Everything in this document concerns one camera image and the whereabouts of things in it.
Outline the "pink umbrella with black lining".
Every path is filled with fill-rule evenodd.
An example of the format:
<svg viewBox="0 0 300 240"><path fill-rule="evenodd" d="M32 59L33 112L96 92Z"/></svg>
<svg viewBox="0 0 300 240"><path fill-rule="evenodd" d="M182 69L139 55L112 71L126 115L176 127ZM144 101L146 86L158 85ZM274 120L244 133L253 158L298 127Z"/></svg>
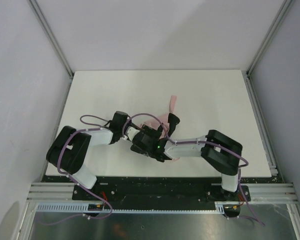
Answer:
<svg viewBox="0 0 300 240"><path fill-rule="evenodd" d="M176 102L177 96L172 95L169 101L168 112L156 117L159 121L151 117L139 125L147 135L154 138L154 145L148 155L161 163L164 163L165 160L172 159L164 154L164 147L169 141L166 133L168 133L170 137L175 131L176 126L180 123L180 119L174 114Z"/></svg>

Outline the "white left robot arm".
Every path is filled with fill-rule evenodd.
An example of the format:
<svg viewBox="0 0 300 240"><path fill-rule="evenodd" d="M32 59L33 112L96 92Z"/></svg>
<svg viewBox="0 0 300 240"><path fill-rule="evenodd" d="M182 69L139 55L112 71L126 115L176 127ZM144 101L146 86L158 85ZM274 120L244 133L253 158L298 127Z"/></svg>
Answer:
<svg viewBox="0 0 300 240"><path fill-rule="evenodd" d="M128 118L127 113L116 111L105 125L96 124L95 128L77 130L64 126L47 151L46 160L75 183L92 189L97 177L84 164L89 147L118 142Z"/></svg>

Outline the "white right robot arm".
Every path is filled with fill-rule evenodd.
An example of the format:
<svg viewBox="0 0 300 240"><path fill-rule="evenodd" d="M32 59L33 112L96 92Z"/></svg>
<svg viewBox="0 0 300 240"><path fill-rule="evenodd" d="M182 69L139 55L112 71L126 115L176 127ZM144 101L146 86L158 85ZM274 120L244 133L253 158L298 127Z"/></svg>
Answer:
<svg viewBox="0 0 300 240"><path fill-rule="evenodd" d="M235 193L238 190L238 173L242 159L243 146L217 130L207 135L190 139L171 139L180 119L173 113L167 116L168 126L158 118L156 129L144 125L137 128L128 119L123 125L122 135L132 142L131 150L153 158L158 162L179 158L203 158L216 171L221 173L223 191Z"/></svg>

